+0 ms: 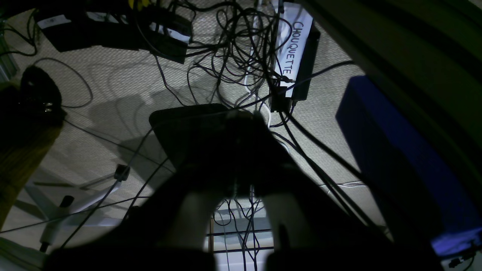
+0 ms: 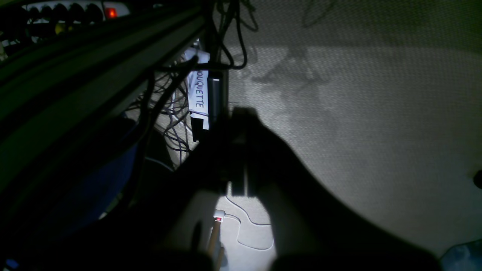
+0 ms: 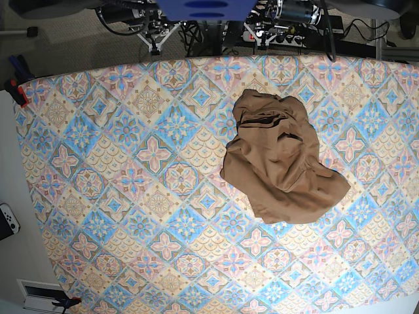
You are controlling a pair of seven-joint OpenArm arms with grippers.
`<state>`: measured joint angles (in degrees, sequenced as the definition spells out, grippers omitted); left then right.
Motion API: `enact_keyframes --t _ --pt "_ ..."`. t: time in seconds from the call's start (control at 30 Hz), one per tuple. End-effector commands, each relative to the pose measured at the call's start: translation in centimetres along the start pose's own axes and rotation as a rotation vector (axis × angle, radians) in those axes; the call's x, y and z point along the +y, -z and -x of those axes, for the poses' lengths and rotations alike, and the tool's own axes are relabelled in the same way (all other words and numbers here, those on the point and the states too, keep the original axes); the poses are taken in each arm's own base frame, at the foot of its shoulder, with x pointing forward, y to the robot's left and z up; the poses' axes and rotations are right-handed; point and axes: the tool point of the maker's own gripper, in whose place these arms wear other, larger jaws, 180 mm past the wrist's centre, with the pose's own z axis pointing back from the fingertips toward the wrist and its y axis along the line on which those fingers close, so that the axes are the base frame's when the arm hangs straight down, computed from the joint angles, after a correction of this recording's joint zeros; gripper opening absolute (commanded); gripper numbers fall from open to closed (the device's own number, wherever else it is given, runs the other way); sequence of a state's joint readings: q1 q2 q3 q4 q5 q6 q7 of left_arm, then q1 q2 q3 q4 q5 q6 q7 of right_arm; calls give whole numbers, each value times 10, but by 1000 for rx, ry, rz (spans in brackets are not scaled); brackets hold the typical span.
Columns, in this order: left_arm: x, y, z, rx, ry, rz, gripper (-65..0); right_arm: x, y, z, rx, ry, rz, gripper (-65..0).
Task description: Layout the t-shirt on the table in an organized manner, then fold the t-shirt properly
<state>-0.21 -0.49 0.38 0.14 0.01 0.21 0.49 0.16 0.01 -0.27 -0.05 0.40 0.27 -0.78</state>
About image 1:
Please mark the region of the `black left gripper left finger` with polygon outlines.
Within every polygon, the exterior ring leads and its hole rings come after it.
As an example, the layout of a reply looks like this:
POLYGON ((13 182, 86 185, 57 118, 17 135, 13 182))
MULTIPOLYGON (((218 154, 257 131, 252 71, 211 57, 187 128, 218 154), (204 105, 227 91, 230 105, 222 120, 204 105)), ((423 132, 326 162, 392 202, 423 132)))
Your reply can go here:
POLYGON ((47 271, 215 271, 203 251, 215 208, 233 192, 240 170, 191 165, 165 182, 130 218, 109 233, 53 251, 47 271))

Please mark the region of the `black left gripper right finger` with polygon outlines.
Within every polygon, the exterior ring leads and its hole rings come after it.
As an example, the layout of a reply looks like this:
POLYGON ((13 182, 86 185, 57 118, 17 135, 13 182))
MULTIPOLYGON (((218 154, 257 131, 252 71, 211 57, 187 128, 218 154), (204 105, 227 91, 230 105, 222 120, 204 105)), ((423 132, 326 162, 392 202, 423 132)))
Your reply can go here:
POLYGON ((346 214, 294 166, 255 169, 252 184, 270 220, 267 271, 442 271, 425 250, 391 242, 346 214))

